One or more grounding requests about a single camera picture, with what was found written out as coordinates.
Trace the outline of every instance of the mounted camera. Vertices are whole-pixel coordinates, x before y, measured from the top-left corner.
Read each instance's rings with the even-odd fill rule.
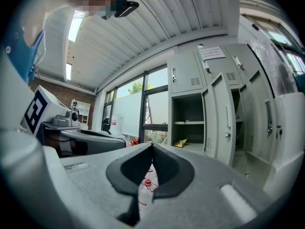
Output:
[[[139,7],[139,3],[127,0],[111,1],[111,5],[106,11],[100,11],[99,15],[102,19],[108,20],[112,15],[116,18],[126,17]]]

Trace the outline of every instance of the metal locker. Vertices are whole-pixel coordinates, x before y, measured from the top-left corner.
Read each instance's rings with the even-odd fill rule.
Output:
[[[266,76],[257,71],[240,93],[245,113],[244,149],[271,163],[275,153],[276,119],[274,99]]]
[[[203,100],[206,116],[204,149],[207,152],[212,143],[211,156],[232,166],[236,140],[236,118],[231,89],[224,73],[220,73],[208,85],[207,90],[203,93]]]
[[[177,55],[168,61],[172,93],[202,89],[199,68],[193,52]]]
[[[226,56],[225,58],[217,58],[204,61],[200,51],[197,51],[198,57],[202,64],[207,85],[209,85],[220,72],[224,73],[224,76],[226,77],[229,85],[242,85],[241,77],[234,63],[232,62],[230,55],[223,47],[220,48]]]
[[[230,44],[226,45],[225,49],[231,56],[243,83],[261,69],[260,63],[246,44]]]

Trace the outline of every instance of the plastic bottle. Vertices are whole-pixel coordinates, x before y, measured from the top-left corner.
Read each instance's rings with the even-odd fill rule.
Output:
[[[144,184],[141,183],[138,196],[140,218],[143,218],[149,212],[153,202],[153,191],[157,187],[150,179],[145,179]]]
[[[145,179],[150,179],[153,184],[155,184],[157,186],[159,185],[158,184],[157,173],[156,173],[156,170],[155,170],[153,164],[151,165],[150,169],[148,170],[148,172],[147,172],[147,174],[146,174],[146,176],[145,176],[145,178],[144,178],[144,180],[142,182],[143,185],[145,183]]]

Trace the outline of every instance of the corrugated metal ceiling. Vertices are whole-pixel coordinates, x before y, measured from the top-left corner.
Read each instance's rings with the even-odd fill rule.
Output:
[[[221,26],[224,16],[228,16],[223,14],[223,0],[133,1],[138,2],[140,7],[128,17],[112,17],[104,21],[93,16],[83,20],[76,42],[70,42],[67,59],[72,64],[73,82],[94,89],[131,59],[153,46],[183,33]],[[47,21],[47,26],[51,28],[53,25],[49,23],[54,22]],[[55,38],[52,29],[46,32],[49,38]],[[59,65],[56,73],[63,74],[60,62],[62,51],[59,44],[50,43],[47,43],[47,50],[54,48],[54,51],[49,53],[44,63]]]
[[[39,65],[39,70],[61,80],[64,79],[63,47],[66,43],[64,32],[68,23],[71,22],[69,17],[73,13],[74,10],[70,7],[60,9],[51,14],[45,23],[47,51],[44,60]]]

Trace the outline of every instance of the person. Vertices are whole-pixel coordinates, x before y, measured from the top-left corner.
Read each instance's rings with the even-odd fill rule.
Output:
[[[46,53],[44,26],[48,15],[71,6],[92,16],[113,6],[116,0],[29,0],[17,8],[2,39],[2,49],[27,83]]]

